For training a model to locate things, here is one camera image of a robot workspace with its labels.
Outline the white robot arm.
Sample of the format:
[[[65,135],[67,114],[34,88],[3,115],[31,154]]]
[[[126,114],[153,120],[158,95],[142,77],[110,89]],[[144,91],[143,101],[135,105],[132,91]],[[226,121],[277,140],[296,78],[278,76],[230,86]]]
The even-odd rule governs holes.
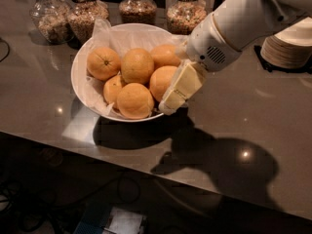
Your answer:
[[[309,17],[312,0],[225,0],[187,36],[176,54],[186,60],[159,110],[171,115],[203,86],[207,74],[234,62],[254,40]]]

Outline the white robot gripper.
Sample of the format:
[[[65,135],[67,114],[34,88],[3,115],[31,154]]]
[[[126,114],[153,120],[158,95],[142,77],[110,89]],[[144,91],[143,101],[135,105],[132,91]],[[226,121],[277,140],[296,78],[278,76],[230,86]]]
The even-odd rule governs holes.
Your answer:
[[[207,70],[222,70],[237,60],[241,52],[227,43],[217,28],[214,14],[210,13],[193,29],[186,43],[175,47],[175,55],[196,62],[187,61],[175,72],[159,103],[159,110],[165,115],[174,114],[203,87]]]

